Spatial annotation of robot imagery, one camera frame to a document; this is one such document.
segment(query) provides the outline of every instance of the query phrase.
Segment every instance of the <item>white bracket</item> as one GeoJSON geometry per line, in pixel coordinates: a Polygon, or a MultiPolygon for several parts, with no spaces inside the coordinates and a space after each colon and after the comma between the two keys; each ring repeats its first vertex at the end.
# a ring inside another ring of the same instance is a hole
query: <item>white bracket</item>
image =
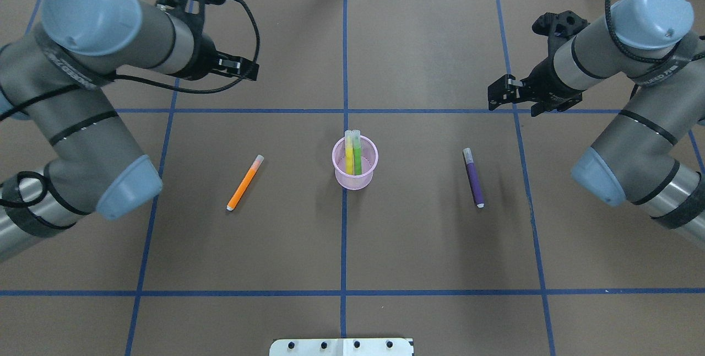
{"type": "Polygon", "coordinates": [[[410,338],[277,340],[269,356],[414,356],[410,338]]]}

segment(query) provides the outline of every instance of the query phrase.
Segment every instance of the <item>yellow marker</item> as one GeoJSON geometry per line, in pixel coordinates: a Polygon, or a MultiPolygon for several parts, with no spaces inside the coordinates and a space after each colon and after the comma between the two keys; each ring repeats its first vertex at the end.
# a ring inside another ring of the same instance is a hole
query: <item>yellow marker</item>
{"type": "Polygon", "coordinates": [[[345,172],[354,175],[353,167],[353,131],[345,130],[345,172]]]}
{"type": "Polygon", "coordinates": [[[237,203],[240,201],[240,198],[242,197],[242,194],[247,189],[247,186],[250,185],[250,182],[252,181],[252,178],[254,177],[254,173],[257,173],[257,169],[259,169],[259,165],[262,164],[262,160],[264,160],[264,156],[257,155],[257,158],[252,163],[252,166],[250,167],[249,170],[247,170],[247,174],[245,175],[245,178],[242,179],[242,182],[240,182],[240,186],[237,187],[237,191],[235,191],[235,194],[232,195],[232,198],[230,198],[230,201],[227,203],[227,206],[226,206],[227,211],[235,210],[235,206],[237,206],[237,203]]]}

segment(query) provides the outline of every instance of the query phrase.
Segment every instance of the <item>plastic cup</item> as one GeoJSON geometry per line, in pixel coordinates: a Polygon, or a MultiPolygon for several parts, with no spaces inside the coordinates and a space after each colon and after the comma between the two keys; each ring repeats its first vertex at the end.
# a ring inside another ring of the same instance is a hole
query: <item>plastic cup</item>
{"type": "Polygon", "coordinates": [[[377,167],[378,153],[375,143],[365,136],[360,136],[362,146],[362,174],[349,175],[345,172],[345,137],[341,138],[333,147],[332,159],[335,167],[335,179],[338,183],[351,191],[361,190],[372,181],[372,174],[377,167]]]}

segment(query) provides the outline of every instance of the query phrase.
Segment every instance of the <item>purple marker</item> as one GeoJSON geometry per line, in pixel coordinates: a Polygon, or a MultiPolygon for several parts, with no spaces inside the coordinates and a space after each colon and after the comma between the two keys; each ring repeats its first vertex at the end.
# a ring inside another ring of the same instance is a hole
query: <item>purple marker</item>
{"type": "Polygon", "coordinates": [[[480,190],[480,178],[478,178],[478,171],[475,170],[473,153],[470,152],[470,148],[463,149],[463,157],[465,158],[465,169],[468,171],[468,180],[470,180],[470,190],[473,191],[473,199],[479,208],[483,208],[484,198],[480,190]]]}

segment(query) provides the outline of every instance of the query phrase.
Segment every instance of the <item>green marker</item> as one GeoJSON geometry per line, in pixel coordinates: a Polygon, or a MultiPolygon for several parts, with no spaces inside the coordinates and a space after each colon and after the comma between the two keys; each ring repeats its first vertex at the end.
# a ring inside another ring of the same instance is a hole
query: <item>green marker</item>
{"type": "Polygon", "coordinates": [[[352,131],[352,160],[355,163],[355,175],[362,174],[362,143],[360,142],[360,130],[352,131]]]}

